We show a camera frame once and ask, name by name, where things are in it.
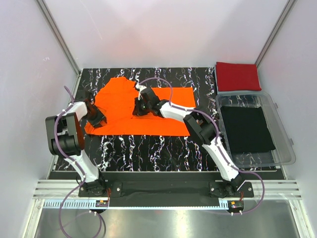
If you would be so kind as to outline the orange t-shirt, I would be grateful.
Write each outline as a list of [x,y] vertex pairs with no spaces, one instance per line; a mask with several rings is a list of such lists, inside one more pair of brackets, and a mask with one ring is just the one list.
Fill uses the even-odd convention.
[[95,96],[95,105],[106,116],[107,123],[94,128],[89,122],[85,132],[89,135],[150,135],[189,136],[183,121],[163,119],[149,113],[133,115],[134,99],[138,92],[135,82],[125,77],[114,77]]

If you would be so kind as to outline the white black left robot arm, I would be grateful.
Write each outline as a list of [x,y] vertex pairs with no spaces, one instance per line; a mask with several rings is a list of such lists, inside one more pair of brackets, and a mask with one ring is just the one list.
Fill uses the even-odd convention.
[[85,152],[81,119],[86,119],[93,129],[107,123],[106,116],[95,105],[95,96],[85,90],[71,97],[70,104],[60,114],[45,119],[49,150],[76,170],[81,179],[80,196],[101,197],[108,191],[107,183]]

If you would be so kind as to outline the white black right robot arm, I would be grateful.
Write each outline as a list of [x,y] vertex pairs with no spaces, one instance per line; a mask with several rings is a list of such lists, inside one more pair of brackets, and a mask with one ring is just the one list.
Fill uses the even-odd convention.
[[135,98],[133,115],[145,116],[152,113],[164,119],[183,122],[191,139],[202,146],[211,156],[224,180],[224,189],[229,196],[237,196],[243,190],[245,179],[233,163],[219,137],[219,129],[213,119],[198,108],[177,105],[161,100],[153,89],[136,84],[138,97]]

